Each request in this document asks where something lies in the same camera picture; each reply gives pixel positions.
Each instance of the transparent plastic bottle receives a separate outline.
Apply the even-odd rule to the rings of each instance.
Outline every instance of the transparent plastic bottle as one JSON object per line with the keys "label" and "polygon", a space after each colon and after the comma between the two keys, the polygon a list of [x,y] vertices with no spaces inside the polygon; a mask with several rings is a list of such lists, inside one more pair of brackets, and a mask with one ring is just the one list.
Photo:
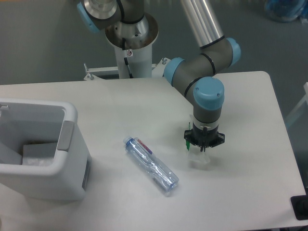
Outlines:
{"label": "transparent plastic bottle", "polygon": [[275,21],[290,22],[303,11],[307,0],[267,0],[266,13]]}
{"label": "transparent plastic bottle", "polygon": [[126,145],[126,151],[164,192],[170,192],[177,186],[179,178],[139,138],[127,137],[123,142]]}

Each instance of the bottle cap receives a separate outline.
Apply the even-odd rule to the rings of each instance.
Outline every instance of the bottle cap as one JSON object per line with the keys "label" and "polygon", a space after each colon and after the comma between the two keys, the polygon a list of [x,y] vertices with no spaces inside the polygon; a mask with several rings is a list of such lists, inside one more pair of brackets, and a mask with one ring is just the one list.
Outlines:
{"label": "bottle cap", "polygon": [[126,143],[127,143],[130,139],[132,139],[131,136],[126,136],[126,137],[123,139],[124,144],[126,145]]}

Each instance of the white object in bin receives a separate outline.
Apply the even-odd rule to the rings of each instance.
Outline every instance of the white object in bin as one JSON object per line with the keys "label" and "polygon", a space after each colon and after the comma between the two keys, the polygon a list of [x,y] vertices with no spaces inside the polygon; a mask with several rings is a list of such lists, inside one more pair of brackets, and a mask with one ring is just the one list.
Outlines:
{"label": "white object in bin", "polygon": [[90,163],[71,103],[0,98],[0,183],[29,197],[79,200]]}
{"label": "white object in bin", "polygon": [[28,144],[23,147],[23,165],[49,166],[53,163],[58,143]]}

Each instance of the metal bracket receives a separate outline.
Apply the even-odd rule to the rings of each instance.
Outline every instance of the metal bracket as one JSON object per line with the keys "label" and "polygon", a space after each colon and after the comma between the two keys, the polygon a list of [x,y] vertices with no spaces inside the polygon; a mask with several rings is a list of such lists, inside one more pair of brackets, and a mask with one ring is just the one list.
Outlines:
{"label": "metal bracket", "polygon": [[[170,59],[163,58],[158,64],[152,64],[152,78],[163,77],[165,66],[169,63]],[[84,64],[86,76],[84,80],[103,80],[100,77],[107,77],[118,75],[119,71],[117,66],[111,67],[101,67],[101,68],[87,68],[87,65]]]}

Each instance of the silver metal tube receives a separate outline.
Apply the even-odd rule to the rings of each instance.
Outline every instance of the silver metal tube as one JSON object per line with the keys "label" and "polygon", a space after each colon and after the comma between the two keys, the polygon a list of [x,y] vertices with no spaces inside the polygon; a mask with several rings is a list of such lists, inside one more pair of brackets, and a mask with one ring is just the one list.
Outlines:
{"label": "silver metal tube", "polygon": [[181,0],[199,47],[223,36],[222,30],[208,0]]}

